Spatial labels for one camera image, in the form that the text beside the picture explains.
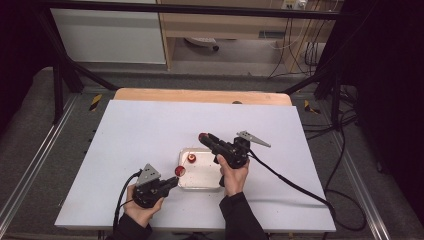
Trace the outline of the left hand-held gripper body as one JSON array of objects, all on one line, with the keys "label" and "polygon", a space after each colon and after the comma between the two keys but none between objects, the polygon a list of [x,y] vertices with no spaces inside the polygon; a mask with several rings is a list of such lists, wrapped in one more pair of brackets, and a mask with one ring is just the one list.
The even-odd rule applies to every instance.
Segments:
[{"label": "left hand-held gripper body", "polygon": [[142,208],[152,208],[160,198],[167,196],[166,185],[161,174],[151,164],[146,164],[135,183],[133,200]]}]

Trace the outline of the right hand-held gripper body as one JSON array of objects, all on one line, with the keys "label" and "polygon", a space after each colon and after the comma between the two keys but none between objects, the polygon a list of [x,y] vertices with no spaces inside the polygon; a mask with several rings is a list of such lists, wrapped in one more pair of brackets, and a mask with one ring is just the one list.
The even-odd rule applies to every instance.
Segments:
[{"label": "right hand-held gripper body", "polygon": [[219,146],[218,154],[222,155],[226,159],[228,165],[233,169],[241,168],[246,164],[252,143],[271,147],[269,143],[247,131],[238,132],[233,142],[228,143],[228,145],[224,146],[217,144]]}]

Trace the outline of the white rectangular tray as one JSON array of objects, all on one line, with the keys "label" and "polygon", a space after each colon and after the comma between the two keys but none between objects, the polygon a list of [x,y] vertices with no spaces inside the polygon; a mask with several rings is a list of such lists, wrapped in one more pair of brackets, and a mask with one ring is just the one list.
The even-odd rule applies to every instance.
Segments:
[{"label": "white rectangular tray", "polygon": [[196,161],[187,160],[190,148],[180,151],[177,166],[184,166],[186,173],[179,177],[178,186],[184,190],[218,191],[221,186],[220,165],[214,162],[215,156],[207,148],[194,148],[192,154]]}]

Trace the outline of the person's left hand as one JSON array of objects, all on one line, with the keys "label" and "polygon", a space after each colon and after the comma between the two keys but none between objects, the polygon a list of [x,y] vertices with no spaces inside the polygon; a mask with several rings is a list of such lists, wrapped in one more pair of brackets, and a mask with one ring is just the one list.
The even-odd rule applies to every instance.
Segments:
[{"label": "person's left hand", "polygon": [[160,198],[152,208],[142,208],[130,198],[124,205],[124,213],[138,225],[146,228],[153,216],[161,210],[163,202],[164,199]]}]

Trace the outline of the person's right hand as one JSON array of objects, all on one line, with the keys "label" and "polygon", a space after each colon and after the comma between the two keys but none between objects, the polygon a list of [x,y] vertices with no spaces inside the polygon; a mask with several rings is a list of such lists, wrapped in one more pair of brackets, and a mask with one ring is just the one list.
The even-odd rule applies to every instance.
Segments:
[{"label": "person's right hand", "polygon": [[222,155],[218,154],[217,160],[220,164],[220,172],[224,179],[225,195],[231,197],[241,193],[249,172],[250,161],[247,161],[241,168],[233,169],[228,165],[226,159]]}]

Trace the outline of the black yellow warning tape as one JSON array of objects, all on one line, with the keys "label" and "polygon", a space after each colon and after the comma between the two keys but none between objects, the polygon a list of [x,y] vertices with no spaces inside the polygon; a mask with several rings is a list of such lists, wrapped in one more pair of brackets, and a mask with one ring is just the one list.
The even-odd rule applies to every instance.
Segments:
[{"label": "black yellow warning tape", "polygon": [[95,111],[96,110],[101,98],[102,98],[102,94],[97,94],[96,96],[94,96],[94,98],[93,98],[93,100],[90,104],[89,111]]},{"label": "black yellow warning tape", "polygon": [[306,112],[312,112],[314,114],[321,114],[319,109],[312,108],[308,100],[304,100],[304,110]]}]

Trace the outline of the office chair wheel base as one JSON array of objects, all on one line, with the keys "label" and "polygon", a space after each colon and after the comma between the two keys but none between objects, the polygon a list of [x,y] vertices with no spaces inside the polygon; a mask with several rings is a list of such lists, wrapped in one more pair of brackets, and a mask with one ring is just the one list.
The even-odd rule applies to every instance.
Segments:
[{"label": "office chair wheel base", "polygon": [[213,51],[219,50],[214,38],[186,38],[186,41],[197,46],[211,48]]}]

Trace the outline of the light wooden desk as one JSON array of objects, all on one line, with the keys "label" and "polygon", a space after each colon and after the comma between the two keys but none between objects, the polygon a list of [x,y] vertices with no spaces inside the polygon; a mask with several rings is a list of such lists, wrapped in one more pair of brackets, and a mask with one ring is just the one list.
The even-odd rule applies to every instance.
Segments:
[{"label": "light wooden desk", "polygon": [[[282,9],[283,0],[157,0],[159,4],[246,7],[255,9]],[[338,0],[308,0],[304,10],[335,12]],[[159,15],[162,33],[166,39],[216,38],[216,39],[264,39],[280,50],[286,69],[300,69],[302,51],[308,44],[325,43],[332,32],[333,20],[278,19],[223,15]]]}]

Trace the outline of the white cabinet panel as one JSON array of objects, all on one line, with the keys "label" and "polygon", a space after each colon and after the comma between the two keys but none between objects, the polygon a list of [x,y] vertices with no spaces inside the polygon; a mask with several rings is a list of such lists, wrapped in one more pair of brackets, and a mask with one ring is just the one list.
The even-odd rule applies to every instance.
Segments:
[{"label": "white cabinet panel", "polygon": [[68,55],[78,62],[164,64],[154,13],[52,9]]}]

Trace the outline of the white power strip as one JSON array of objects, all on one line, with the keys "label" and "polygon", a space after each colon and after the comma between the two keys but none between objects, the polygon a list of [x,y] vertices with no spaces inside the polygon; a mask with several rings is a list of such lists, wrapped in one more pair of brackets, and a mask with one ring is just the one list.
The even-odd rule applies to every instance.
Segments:
[{"label": "white power strip", "polygon": [[283,0],[282,9],[286,10],[304,10],[308,0]]}]

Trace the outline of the aluminium floor rail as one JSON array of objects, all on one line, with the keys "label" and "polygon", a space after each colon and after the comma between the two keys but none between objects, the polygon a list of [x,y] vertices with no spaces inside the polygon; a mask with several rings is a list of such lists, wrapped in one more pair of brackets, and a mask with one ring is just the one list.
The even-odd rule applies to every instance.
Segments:
[{"label": "aluminium floor rail", "polygon": [[356,168],[353,158],[345,145],[341,132],[333,132],[332,137],[341,155],[341,163],[344,166],[348,179],[352,185],[355,196],[362,207],[368,226],[375,240],[390,240],[390,234],[382,220],[377,207],[371,197],[368,188]]},{"label": "aluminium floor rail", "polygon": [[4,235],[9,225],[11,224],[16,212],[22,204],[26,194],[31,188],[35,178],[41,170],[46,158],[48,157],[52,147],[54,146],[57,138],[66,125],[76,101],[79,99],[79,94],[71,94],[68,98],[65,107],[63,108],[63,115],[59,118],[58,122],[53,124],[49,129],[48,134],[44,138],[42,144],[38,148],[34,157],[32,158],[29,166],[19,180],[17,186],[7,200],[5,206],[0,211],[0,235]]}]

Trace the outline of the black metal frame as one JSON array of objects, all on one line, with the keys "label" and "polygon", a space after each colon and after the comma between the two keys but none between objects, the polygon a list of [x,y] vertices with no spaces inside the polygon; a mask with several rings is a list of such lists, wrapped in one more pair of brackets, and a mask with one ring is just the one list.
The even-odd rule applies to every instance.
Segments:
[{"label": "black metal frame", "polygon": [[296,11],[296,10],[271,10],[255,9],[246,7],[223,7],[179,4],[150,4],[150,3],[125,3],[104,1],[76,1],[76,0],[35,0],[31,3],[31,10],[35,14],[39,25],[48,38],[53,48],[56,63],[54,69],[55,90],[55,121],[58,121],[63,111],[61,97],[61,80],[64,80],[72,92],[81,92],[84,89],[77,73],[85,75],[95,83],[108,90],[116,91],[118,86],[107,82],[85,67],[70,58],[59,39],[59,34],[53,30],[52,25],[46,19],[46,13],[54,9],[94,10],[115,12],[142,12],[142,13],[166,13],[166,14],[190,14],[190,15],[223,15],[243,17],[265,18],[291,18],[291,19],[317,19],[317,20],[342,20],[350,17],[349,14],[340,12]]}]

